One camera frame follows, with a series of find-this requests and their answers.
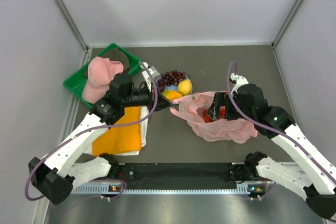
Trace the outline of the pink plastic bag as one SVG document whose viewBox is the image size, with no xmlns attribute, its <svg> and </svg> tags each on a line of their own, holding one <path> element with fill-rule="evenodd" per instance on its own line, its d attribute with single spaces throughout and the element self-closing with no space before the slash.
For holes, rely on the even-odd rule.
<svg viewBox="0 0 336 224">
<path fill-rule="evenodd" d="M 183 96 L 174 100 L 178 108 L 170 108 L 170 112 L 174 116 L 185 120 L 194 133 L 207 142 L 233 141 L 244 144 L 251 137 L 257 137 L 258 131 L 251 122 L 245 119 L 233 121 L 219 119 L 213 122 L 205 122 L 202 112 L 210 108 L 214 96 L 214 91 Z"/>
</svg>

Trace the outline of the red strawberry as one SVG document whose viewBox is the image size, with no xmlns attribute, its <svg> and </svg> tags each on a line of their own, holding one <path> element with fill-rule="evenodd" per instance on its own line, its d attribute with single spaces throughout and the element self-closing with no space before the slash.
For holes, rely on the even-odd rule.
<svg viewBox="0 0 336 224">
<path fill-rule="evenodd" d="M 225 108 L 221 107 L 220 111 L 219 111 L 219 119 L 223 119 L 225 115 Z M 204 120 L 205 123 L 211 123 L 213 122 L 212 118 L 207 114 L 206 110 L 203 110 L 202 112 L 202 118 Z"/>
</svg>

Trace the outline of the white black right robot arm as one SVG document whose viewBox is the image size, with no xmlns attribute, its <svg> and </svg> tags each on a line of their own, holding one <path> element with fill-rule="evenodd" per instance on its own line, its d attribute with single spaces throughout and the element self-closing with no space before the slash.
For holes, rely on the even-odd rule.
<svg viewBox="0 0 336 224">
<path fill-rule="evenodd" d="M 255 152 L 246 156 L 246 176 L 280 184 L 302 198 L 316 215 L 334 222 L 335 166 L 310 143 L 293 117 L 285 109 L 269 105 L 262 89 L 251 83 L 237 84 L 229 92 L 215 92 L 207 114 L 217 120 L 221 107 L 225 108 L 225 119 L 251 122 L 258 133 L 280 146 L 303 171 L 300 174 Z"/>
</svg>

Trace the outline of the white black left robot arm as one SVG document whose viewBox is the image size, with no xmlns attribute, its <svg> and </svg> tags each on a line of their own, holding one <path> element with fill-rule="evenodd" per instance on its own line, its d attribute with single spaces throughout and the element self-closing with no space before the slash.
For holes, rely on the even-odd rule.
<svg viewBox="0 0 336 224">
<path fill-rule="evenodd" d="M 103 98 L 92 106 L 66 140 L 44 157 L 34 157 L 28 163 L 26 198 L 33 200 L 27 192 L 29 185 L 33 185 L 43 197 L 58 205 L 83 184 L 103 177 L 116 179 L 119 168 L 109 154 L 98 155 L 81 165 L 77 165 L 76 160 L 99 136 L 118 127 L 117 122 L 124 116 L 126 108 L 135 106 L 145 106 L 155 112 L 172 107 L 174 103 L 157 90 L 155 83 L 135 88 L 128 73 L 117 74 Z"/>
</svg>

